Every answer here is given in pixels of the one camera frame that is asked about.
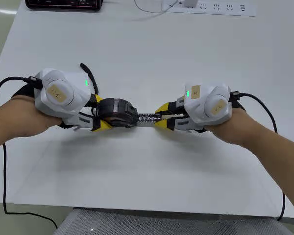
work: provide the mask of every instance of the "black device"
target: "black device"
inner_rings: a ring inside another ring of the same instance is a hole
[[[99,102],[97,115],[111,126],[133,127],[137,125],[137,109],[124,99],[107,98]]]
[[[103,0],[25,0],[26,6],[31,9],[75,9],[94,10],[101,9]]]

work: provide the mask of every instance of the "yellow plastic part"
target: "yellow plastic part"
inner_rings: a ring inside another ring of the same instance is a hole
[[[156,127],[166,128],[167,127],[167,120],[161,120],[155,123]]]
[[[101,98],[99,95],[96,94],[95,96],[96,96],[96,100],[97,100],[97,102],[103,100],[103,98]]]
[[[165,103],[165,104],[161,105],[161,107],[159,109],[157,109],[155,111],[155,113],[158,113],[158,112],[161,112],[161,111],[166,111],[166,110],[168,110],[168,107],[169,107],[169,103]]]
[[[112,128],[112,126],[110,124],[108,124],[107,122],[105,122],[103,120],[100,120],[100,128],[93,131],[93,132],[106,131],[106,130],[109,130],[111,128]]]

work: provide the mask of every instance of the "white cable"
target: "white cable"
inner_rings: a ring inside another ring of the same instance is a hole
[[[147,10],[144,10],[144,9],[142,9],[142,8],[140,8],[140,7],[138,6],[138,4],[137,4],[136,1],[137,1],[137,0],[134,0],[134,3],[135,3],[135,5],[136,5],[136,7],[137,7],[138,9],[140,9],[141,11],[145,11],[145,12],[148,12],[148,13],[155,13],[155,14],[163,14],[163,13],[167,12],[171,7],[173,7],[174,5],[176,5],[176,4],[178,3],[179,0],[176,0],[173,4],[169,5],[169,7],[168,7],[167,9],[165,9],[165,10],[163,10],[163,11],[159,11],[159,12],[154,12],[154,11],[147,11]]]

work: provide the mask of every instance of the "hand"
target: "hand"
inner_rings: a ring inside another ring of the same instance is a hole
[[[7,138],[29,137],[60,125],[62,119],[45,115],[35,108],[34,98],[17,95],[0,106],[0,122]]]
[[[247,142],[257,138],[262,128],[262,125],[240,108],[233,108],[232,118],[225,123],[215,126],[205,126],[205,129],[211,131],[220,140],[242,147]]]

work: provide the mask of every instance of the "human arm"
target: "human arm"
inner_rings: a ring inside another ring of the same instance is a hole
[[[60,124],[60,118],[38,111],[34,98],[17,95],[0,106],[0,145],[16,137],[38,135]]]
[[[219,139],[255,154],[294,205],[294,142],[262,126],[238,108],[233,109],[229,121],[205,128]]]

